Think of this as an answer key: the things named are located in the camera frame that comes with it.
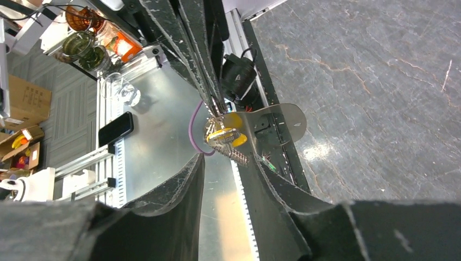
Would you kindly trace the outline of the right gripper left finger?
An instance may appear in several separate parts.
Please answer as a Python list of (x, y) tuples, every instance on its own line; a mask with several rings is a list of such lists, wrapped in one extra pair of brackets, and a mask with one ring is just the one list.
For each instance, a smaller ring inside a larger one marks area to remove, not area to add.
[(204, 171), (196, 154), (122, 208), (2, 202), (1, 260), (198, 260)]

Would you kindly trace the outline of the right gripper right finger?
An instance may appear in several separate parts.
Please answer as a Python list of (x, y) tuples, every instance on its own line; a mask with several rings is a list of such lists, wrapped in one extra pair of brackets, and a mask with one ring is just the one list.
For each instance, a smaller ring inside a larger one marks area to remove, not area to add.
[(242, 178), (261, 260), (460, 260), (460, 203), (322, 201), (250, 156)]

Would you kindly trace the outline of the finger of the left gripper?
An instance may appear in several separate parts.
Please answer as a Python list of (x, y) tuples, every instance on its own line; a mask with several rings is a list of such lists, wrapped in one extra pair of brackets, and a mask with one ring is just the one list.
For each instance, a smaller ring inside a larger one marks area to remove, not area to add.
[(186, 31), (196, 54), (197, 65), (205, 83), (201, 97), (213, 115), (225, 113), (225, 103), (211, 59), (210, 46), (205, 22), (205, 5), (203, 1), (180, 1), (180, 13), (185, 22)]
[(192, 81), (193, 86), (197, 89), (200, 98), (203, 100), (200, 92), (204, 90), (203, 84), (205, 81), (197, 65), (196, 54), (180, 13), (179, 2), (176, 6), (174, 6), (172, 1), (140, 1), (140, 4), (147, 12), (148, 22), (154, 24), (154, 27), (164, 37), (165, 40), (162, 45), (176, 55), (184, 67), (183, 71), (186, 78)]

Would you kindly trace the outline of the key with yellow tag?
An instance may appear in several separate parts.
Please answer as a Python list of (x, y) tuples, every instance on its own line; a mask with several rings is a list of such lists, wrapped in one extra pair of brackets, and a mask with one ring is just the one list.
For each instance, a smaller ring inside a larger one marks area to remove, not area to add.
[(243, 120), (237, 112), (211, 117), (204, 127), (204, 141), (211, 147), (239, 147), (248, 141), (242, 127)]

